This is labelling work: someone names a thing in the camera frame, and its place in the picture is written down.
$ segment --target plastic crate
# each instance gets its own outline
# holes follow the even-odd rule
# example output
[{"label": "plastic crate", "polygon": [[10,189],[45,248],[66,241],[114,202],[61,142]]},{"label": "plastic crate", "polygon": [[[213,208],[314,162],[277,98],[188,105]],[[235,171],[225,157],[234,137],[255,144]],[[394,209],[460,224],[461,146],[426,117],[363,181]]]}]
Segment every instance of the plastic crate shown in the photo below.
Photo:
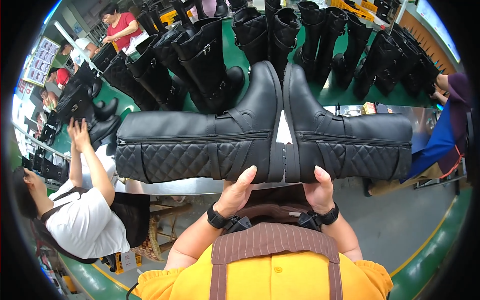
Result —
[{"label": "plastic crate", "polygon": [[[174,22],[173,18],[178,15],[177,14],[177,11],[176,10],[172,10],[171,12],[167,12],[165,14],[163,14],[161,17],[160,17],[160,20],[162,21],[162,23],[165,23],[167,22],[168,25],[172,24]],[[189,17],[192,17],[193,14],[191,11],[188,11],[187,12],[187,16]]]},{"label": "plastic crate", "polygon": [[357,15],[357,17],[365,19],[367,21],[373,22],[373,16],[368,12],[368,10],[364,9],[363,7],[359,6],[355,3],[356,9],[350,7],[350,5],[346,4],[342,0],[332,0],[330,6],[335,6],[341,8],[343,10],[347,10]]},{"label": "plastic crate", "polygon": [[367,0],[362,0],[360,6],[374,13],[377,12],[377,7],[373,3],[368,2]]}]

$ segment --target brown striped apron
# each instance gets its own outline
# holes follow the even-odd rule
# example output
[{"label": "brown striped apron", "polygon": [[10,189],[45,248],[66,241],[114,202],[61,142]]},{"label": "brown striped apron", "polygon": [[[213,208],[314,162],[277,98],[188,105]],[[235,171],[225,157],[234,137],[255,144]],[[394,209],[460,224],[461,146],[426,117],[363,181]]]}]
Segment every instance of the brown striped apron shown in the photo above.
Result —
[{"label": "brown striped apron", "polygon": [[[260,207],[253,206],[244,208],[242,211],[248,210],[246,215],[249,215],[250,218],[252,215],[256,215],[252,214],[252,210],[258,209],[259,212],[272,216],[282,223],[290,223],[290,221],[293,223],[298,219],[298,215],[293,212],[304,211],[304,209],[293,209],[290,206],[274,204],[256,206]],[[247,230],[229,233],[215,240],[212,246],[213,268],[210,300],[226,300],[228,263],[284,251],[312,251],[326,256],[329,260],[330,299],[343,299],[340,257],[336,241],[332,237],[295,225],[262,222]]]}]

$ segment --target boot zipper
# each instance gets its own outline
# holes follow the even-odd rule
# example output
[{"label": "boot zipper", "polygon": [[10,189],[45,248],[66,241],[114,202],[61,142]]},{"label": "boot zipper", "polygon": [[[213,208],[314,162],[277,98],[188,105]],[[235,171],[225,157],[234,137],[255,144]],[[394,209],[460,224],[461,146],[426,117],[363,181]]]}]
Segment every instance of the boot zipper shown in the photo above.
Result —
[{"label": "boot zipper", "polygon": [[364,140],[356,138],[342,138],[342,137],[333,137],[326,135],[315,135],[315,134],[304,134],[303,140],[312,141],[312,142],[339,142],[346,144],[365,144],[365,145],[378,145],[378,146],[408,146],[412,145],[411,142],[398,142],[392,140]]},{"label": "boot zipper", "polygon": [[128,144],[142,144],[149,143],[154,144],[155,142],[161,144],[188,144],[188,143],[197,143],[197,142],[234,142],[234,141],[244,141],[247,139],[267,139],[270,137],[269,132],[258,132],[258,133],[248,133],[248,134],[236,134],[236,135],[225,135],[225,136],[202,136],[202,137],[185,137],[185,138],[165,138],[165,139],[152,139],[152,138],[136,138],[128,140],[117,140],[118,145],[128,145]]}]

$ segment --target yellow shirt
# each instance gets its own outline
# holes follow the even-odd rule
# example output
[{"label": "yellow shirt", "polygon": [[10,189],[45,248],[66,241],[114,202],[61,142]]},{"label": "yellow shirt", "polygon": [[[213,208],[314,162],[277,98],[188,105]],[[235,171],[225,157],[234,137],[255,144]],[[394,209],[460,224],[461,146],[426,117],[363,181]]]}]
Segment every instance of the yellow shirt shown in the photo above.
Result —
[{"label": "yellow shirt", "polygon": [[[147,271],[138,278],[142,300],[208,300],[212,246],[188,268]],[[385,268],[340,254],[344,300],[385,299],[393,283]],[[330,299],[328,259],[310,251],[247,258],[227,265],[227,300]]]}]

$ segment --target dark hair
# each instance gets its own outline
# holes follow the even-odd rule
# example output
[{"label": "dark hair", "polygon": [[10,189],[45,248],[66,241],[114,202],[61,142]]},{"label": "dark hair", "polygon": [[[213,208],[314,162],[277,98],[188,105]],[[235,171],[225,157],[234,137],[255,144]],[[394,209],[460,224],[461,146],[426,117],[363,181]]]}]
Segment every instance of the dark hair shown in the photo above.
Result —
[{"label": "dark hair", "polygon": [[13,189],[15,190],[17,205],[20,214],[31,220],[38,216],[35,201],[24,181],[24,177],[29,175],[25,172],[24,167],[16,167],[13,171]]},{"label": "dark hair", "polygon": [[98,12],[98,18],[100,21],[103,21],[103,17],[105,17],[106,14],[115,14],[116,12],[119,12],[119,5],[116,3],[109,3]]}]

